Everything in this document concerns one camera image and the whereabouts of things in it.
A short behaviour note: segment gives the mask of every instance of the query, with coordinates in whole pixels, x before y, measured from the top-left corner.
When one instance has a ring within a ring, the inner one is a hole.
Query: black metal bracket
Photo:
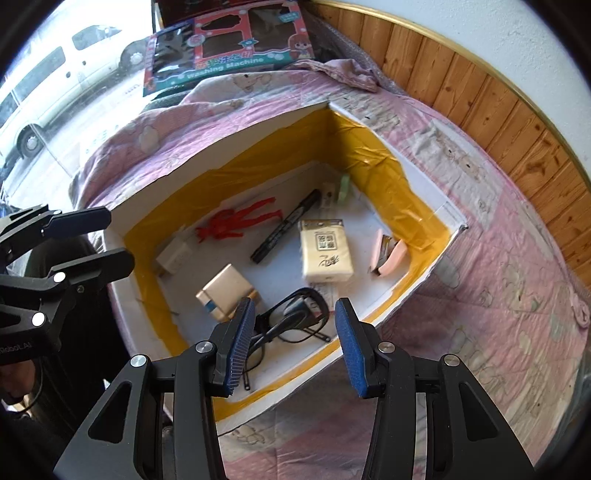
[[[252,336],[254,304],[242,299],[230,322],[179,356],[151,362],[136,355],[90,411],[58,461],[63,480],[162,480],[164,393],[174,393],[174,467],[178,480],[226,480],[212,396],[227,397],[236,339]],[[235,365],[240,373],[244,354]]]
[[[382,342],[372,325],[358,320],[349,299],[339,302],[364,359],[366,398],[378,398],[362,479],[413,477],[417,393],[427,400],[426,480],[533,477],[511,427],[456,355],[413,357]]]
[[[101,230],[110,222],[104,207],[70,213],[47,205],[20,210],[0,219],[0,267],[48,238]],[[55,265],[47,278],[0,274],[0,365],[59,351],[63,321],[76,303],[133,269],[133,255],[120,248]]]

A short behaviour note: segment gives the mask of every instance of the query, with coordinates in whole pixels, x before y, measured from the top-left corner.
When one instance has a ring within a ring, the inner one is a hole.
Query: car wheel
[[[30,127],[23,130],[18,141],[18,149],[23,158],[33,158],[43,150],[43,140],[38,135],[38,130]]]
[[[144,68],[146,46],[142,43],[132,43],[125,47],[121,54],[121,69],[125,73],[137,72]]]

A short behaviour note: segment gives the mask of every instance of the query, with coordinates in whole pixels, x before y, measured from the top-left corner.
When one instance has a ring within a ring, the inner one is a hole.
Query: pink blanket
[[[470,226],[382,334],[413,355],[459,355],[535,462],[570,401],[589,321],[557,245],[510,179],[446,118],[376,87],[354,64],[306,67],[319,71],[205,80],[181,105],[140,115],[89,160],[75,203],[114,207],[220,138],[334,102],[419,166]],[[422,415],[423,407],[419,399]],[[220,439],[228,476],[359,478],[373,411],[355,398],[339,363]],[[425,450],[419,419],[417,476]]]

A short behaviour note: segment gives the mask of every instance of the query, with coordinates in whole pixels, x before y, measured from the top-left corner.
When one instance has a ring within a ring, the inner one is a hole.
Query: blue gripper pad
[[[242,371],[248,356],[248,348],[251,344],[252,332],[255,327],[255,303],[248,299],[243,299],[236,309],[235,321],[239,317],[240,326],[234,336],[234,341],[228,358],[226,360],[226,378],[223,387],[228,395],[232,395],[234,389],[239,385]]]
[[[369,384],[366,377],[366,358],[359,344],[359,331],[355,331],[352,322],[359,323],[359,319],[349,299],[339,299],[335,305],[335,324],[339,335],[340,346],[343,349],[349,381],[360,397],[368,396]]]

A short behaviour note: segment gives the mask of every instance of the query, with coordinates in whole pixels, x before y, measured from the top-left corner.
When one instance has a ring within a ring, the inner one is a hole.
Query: toy box
[[[160,0],[157,2],[164,27],[170,27],[197,15],[249,3],[252,3],[252,0]]]
[[[154,34],[144,96],[225,73],[277,70],[313,58],[296,1],[256,2],[194,17]]]

